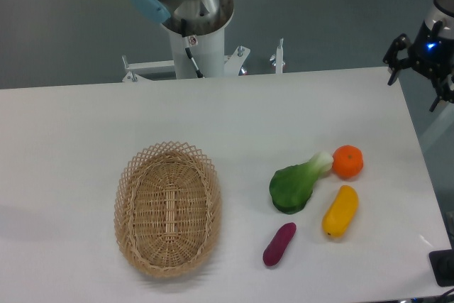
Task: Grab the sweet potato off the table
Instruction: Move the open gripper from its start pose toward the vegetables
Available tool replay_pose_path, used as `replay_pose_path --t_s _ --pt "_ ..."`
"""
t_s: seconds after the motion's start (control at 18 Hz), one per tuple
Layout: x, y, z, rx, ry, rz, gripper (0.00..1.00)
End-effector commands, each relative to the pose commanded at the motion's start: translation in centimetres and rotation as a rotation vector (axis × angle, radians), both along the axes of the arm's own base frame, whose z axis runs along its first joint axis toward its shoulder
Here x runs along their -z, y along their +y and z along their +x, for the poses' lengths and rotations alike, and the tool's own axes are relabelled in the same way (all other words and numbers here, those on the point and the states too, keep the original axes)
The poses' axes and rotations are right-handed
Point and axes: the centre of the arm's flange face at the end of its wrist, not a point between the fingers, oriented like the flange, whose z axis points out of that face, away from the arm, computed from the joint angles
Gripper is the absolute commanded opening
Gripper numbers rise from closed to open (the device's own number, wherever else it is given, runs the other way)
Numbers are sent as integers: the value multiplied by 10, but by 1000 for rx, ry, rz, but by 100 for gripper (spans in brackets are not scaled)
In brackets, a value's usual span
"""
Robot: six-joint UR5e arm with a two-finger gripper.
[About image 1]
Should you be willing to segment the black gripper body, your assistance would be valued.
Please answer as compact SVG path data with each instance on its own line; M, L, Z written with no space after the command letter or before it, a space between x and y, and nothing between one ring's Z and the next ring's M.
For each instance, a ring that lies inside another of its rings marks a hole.
M442 36L445 23L423 23L408 48L410 68L433 82L445 82L453 68L453 39Z

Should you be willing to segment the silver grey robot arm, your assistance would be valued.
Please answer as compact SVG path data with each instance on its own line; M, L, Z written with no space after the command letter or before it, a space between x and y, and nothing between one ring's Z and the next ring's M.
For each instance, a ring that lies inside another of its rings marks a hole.
M169 33L175 74L179 79L236 77L249 51L238 47L224 55L224 28L233 17L233 0L130 0L148 20ZM453 0L433 0L414 40L401 34L383 57L394 84L405 69L431 81L436 98L453 102Z

